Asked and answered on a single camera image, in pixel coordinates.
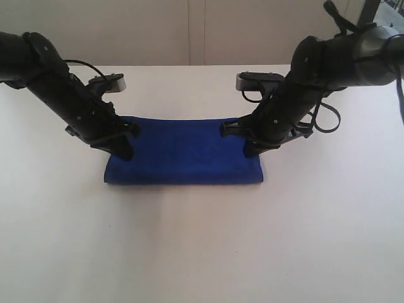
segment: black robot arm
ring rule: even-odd
[[[294,139],[308,138],[313,128],[318,128],[316,116],[321,105],[337,113],[340,120],[338,112],[322,99],[350,86],[386,85],[397,80],[404,120],[404,37],[393,28],[377,27],[374,23],[358,28],[339,15],[332,1],[326,1],[324,8],[341,33],[327,41],[312,36],[303,40],[286,77],[263,73],[237,75],[236,87],[244,97],[248,91],[261,92],[263,97],[252,114],[226,122],[220,128],[222,136],[246,139],[245,156],[254,157]],[[301,122],[307,114],[312,115],[311,123]]]
[[[41,34],[0,32],[0,81],[29,89],[68,124],[66,131],[72,136],[130,160],[133,148],[128,135],[136,137],[140,129],[115,114],[112,102],[101,98],[106,92],[122,90],[123,74],[101,75],[86,86]]]

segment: folded blue towel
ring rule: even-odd
[[[259,157],[247,159],[244,140],[222,138],[215,120],[154,120],[127,117],[141,127],[131,138],[134,157],[109,158],[104,181],[109,184],[253,184],[263,182]]]

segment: white table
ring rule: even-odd
[[[82,80],[93,76],[73,68]],[[241,116],[241,71],[104,67],[122,115]],[[108,186],[106,153],[28,90],[0,88],[0,301],[403,302],[404,127],[395,85],[332,95],[334,134],[261,159],[255,186]],[[322,110],[319,123],[336,119]]]

